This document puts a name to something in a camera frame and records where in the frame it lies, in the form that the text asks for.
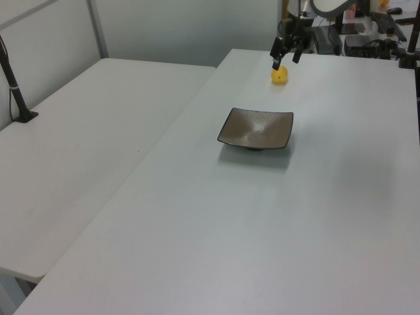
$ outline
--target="black device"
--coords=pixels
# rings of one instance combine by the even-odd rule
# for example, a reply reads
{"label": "black device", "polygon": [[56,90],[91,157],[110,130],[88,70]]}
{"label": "black device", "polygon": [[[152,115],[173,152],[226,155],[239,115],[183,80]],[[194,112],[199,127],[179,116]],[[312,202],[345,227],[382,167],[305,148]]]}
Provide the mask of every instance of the black device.
{"label": "black device", "polygon": [[315,47],[318,54],[341,54],[343,42],[333,26],[312,28],[315,36]]}
{"label": "black device", "polygon": [[38,113],[31,112],[26,107],[24,98],[22,93],[20,92],[19,85],[16,82],[16,78],[14,77],[11,64],[9,63],[9,55],[7,54],[6,46],[3,42],[3,39],[0,36],[0,64],[5,73],[7,82],[9,82],[9,89],[13,93],[13,97],[16,100],[16,104],[19,108],[19,117],[17,117],[14,121],[19,123],[27,123],[31,121],[33,118],[38,116]]}
{"label": "black device", "polygon": [[344,40],[344,51],[346,56],[360,58],[377,58],[379,46],[374,42],[375,36],[370,35],[348,35]]}
{"label": "black device", "polygon": [[398,25],[412,25],[414,24],[415,18],[399,18],[395,20]]}
{"label": "black device", "polygon": [[370,0],[358,0],[356,17],[370,16]]}
{"label": "black device", "polygon": [[401,14],[402,9],[401,8],[391,8],[387,10],[387,14]]}
{"label": "black device", "polygon": [[372,21],[378,24],[378,32],[386,34],[389,28],[394,28],[394,34],[398,36],[400,41],[407,41],[406,36],[402,33],[400,27],[395,23],[391,15],[385,13],[371,12]]}

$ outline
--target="table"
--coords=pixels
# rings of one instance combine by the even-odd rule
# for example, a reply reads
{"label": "table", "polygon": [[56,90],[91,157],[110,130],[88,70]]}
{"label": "table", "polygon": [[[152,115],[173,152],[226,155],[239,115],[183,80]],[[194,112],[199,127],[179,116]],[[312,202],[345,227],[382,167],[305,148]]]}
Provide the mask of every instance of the table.
{"label": "table", "polygon": [[215,69],[104,59],[0,132],[0,272],[38,282]]}
{"label": "table", "polygon": [[[416,314],[414,73],[291,57],[231,51],[16,315]],[[294,112],[287,148],[217,142],[234,106]]]}

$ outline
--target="square plate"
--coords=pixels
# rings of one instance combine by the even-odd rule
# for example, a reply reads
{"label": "square plate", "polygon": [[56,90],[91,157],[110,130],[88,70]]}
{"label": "square plate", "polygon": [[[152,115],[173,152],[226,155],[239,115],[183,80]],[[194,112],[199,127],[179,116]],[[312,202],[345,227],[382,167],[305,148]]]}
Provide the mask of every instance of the square plate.
{"label": "square plate", "polygon": [[290,139],[293,113],[232,108],[217,140],[250,150],[282,149]]}

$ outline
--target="black cable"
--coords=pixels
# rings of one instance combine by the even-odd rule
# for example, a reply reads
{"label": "black cable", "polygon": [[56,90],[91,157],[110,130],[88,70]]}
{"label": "black cable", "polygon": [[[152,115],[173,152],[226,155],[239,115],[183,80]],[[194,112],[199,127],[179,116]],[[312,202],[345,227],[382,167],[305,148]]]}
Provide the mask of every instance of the black cable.
{"label": "black cable", "polygon": [[9,115],[10,120],[13,122],[13,116],[12,116],[12,89],[9,89]]}
{"label": "black cable", "polygon": [[321,20],[321,22],[318,24],[318,27],[320,27],[321,26],[321,23],[325,20],[326,18],[323,18],[322,20]]}
{"label": "black cable", "polygon": [[328,39],[329,39],[329,42],[331,43],[331,44],[333,44],[334,46],[338,46],[339,44],[336,44],[336,43],[334,43],[334,41],[332,40],[332,38],[331,38],[331,34],[330,34],[330,29],[331,29],[331,21],[329,21],[329,26],[328,26]]}

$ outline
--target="wall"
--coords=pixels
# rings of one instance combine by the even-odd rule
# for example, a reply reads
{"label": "wall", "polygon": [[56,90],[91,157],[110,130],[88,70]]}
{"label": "wall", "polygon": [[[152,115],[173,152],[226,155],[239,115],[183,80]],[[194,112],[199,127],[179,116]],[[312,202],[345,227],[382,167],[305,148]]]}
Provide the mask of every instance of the wall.
{"label": "wall", "polygon": [[281,11],[278,0],[91,3],[110,57],[204,66],[218,66],[232,48],[270,50]]}
{"label": "wall", "polygon": [[[100,59],[86,0],[58,0],[0,34],[29,108]],[[8,86],[0,71],[0,130],[10,123]]]}

